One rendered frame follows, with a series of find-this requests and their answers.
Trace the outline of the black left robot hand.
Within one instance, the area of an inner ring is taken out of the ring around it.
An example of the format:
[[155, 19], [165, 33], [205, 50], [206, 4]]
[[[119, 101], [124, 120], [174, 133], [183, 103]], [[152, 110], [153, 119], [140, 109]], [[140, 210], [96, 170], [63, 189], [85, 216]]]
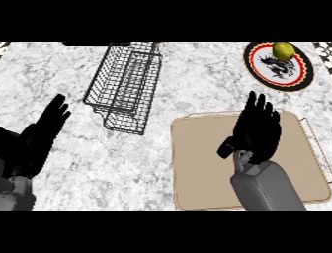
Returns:
[[0, 127], [0, 159], [4, 161], [5, 179], [13, 176], [32, 179], [39, 174], [69, 115], [64, 95], [57, 94], [38, 121], [26, 126], [20, 134]]

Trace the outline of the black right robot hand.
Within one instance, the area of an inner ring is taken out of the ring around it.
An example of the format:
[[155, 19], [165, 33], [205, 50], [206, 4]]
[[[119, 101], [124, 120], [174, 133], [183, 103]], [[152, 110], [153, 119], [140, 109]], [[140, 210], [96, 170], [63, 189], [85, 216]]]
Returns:
[[233, 134], [223, 141], [217, 154], [226, 159], [239, 150], [251, 151], [251, 164], [270, 160], [280, 136], [279, 113], [266, 95], [249, 92], [245, 109], [236, 120]]

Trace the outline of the yellow-green lemon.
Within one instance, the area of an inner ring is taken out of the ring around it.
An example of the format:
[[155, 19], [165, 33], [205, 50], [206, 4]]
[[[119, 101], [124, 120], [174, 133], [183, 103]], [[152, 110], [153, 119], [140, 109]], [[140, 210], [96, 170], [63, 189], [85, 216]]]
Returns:
[[294, 58], [295, 50], [289, 43], [276, 42], [273, 45], [273, 56], [277, 60], [288, 61]]

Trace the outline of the round plate with dragon print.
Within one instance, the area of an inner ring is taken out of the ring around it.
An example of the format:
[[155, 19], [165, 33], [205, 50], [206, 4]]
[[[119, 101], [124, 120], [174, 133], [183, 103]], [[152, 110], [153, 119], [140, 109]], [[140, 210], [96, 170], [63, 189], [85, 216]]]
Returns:
[[257, 81], [277, 91], [297, 92], [311, 84], [313, 65], [297, 47], [292, 59], [280, 61], [273, 56], [271, 42], [251, 42], [243, 50], [243, 63]]

